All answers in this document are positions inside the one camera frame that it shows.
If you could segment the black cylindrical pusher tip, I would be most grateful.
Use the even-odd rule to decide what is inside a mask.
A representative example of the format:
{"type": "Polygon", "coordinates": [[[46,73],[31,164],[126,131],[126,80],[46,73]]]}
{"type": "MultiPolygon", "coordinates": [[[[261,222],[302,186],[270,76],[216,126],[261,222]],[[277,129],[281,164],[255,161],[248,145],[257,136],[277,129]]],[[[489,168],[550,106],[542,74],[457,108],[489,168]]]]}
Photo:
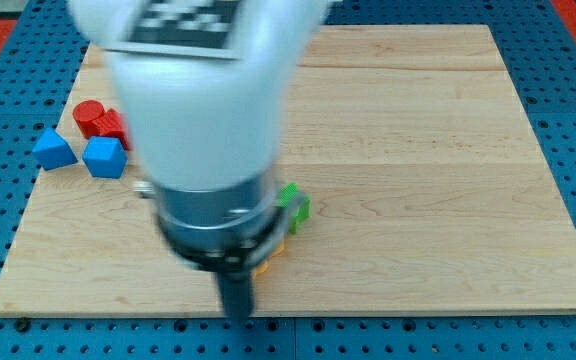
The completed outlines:
{"type": "Polygon", "coordinates": [[[252,273],[218,273],[216,282],[225,316],[234,321],[246,320],[255,306],[252,273]]]}

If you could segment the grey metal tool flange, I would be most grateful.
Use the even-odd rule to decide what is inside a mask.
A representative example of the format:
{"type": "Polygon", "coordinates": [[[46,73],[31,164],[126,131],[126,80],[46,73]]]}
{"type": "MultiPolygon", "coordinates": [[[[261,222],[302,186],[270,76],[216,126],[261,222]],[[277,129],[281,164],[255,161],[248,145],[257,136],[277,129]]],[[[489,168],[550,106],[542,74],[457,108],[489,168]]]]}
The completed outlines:
{"type": "Polygon", "coordinates": [[[134,183],[134,192],[153,202],[168,246],[192,267],[219,273],[255,269],[284,240],[289,213],[276,205],[281,188],[273,167],[197,189],[134,183]]]}

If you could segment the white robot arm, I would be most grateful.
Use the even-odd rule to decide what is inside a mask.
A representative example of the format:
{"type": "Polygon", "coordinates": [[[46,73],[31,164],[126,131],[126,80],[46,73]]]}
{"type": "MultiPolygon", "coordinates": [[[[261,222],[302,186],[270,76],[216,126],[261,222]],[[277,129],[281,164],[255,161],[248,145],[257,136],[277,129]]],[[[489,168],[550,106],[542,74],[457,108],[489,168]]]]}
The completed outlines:
{"type": "Polygon", "coordinates": [[[309,202],[275,175],[282,102],[327,1],[71,1],[106,54],[169,247],[214,275],[225,315],[309,202]]]}

